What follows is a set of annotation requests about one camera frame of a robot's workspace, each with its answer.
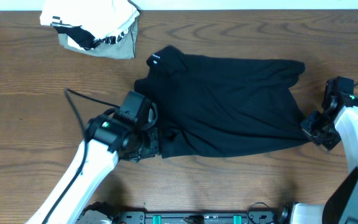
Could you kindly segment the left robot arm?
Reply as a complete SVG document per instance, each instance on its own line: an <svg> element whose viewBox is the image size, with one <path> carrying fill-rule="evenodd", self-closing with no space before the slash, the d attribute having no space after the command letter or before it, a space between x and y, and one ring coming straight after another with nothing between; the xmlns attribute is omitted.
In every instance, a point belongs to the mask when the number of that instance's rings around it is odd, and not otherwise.
<svg viewBox="0 0 358 224"><path fill-rule="evenodd" d="M99 205L87 208L94 191L119 161L139 162L160 153L158 110L144 95L130 91L121 106L81 125L83 140L63 177L29 223L116 223Z"/></svg>

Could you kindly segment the black t-shirt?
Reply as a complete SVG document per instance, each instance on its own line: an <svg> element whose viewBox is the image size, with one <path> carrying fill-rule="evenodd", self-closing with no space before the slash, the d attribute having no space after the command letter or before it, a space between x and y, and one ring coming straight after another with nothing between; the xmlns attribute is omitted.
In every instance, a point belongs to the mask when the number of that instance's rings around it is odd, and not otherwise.
<svg viewBox="0 0 358 224"><path fill-rule="evenodd" d="M136 92L158 109L162 157L237 157L307 143L290 88L303 62L214 58L167 46L147 59Z"/></svg>

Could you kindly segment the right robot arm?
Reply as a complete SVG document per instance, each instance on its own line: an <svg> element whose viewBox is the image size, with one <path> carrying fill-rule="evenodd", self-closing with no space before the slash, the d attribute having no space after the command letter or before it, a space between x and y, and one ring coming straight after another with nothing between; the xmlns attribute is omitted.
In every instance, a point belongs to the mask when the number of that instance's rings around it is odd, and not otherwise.
<svg viewBox="0 0 358 224"><path fill-rule="evenodd" d="M325 86L322 112L314 111L300 126L305 136L327 150L342 143L348 176L323 205L295 203L289 223L358 223L358 97L352 79L336 77Z"/></svg>

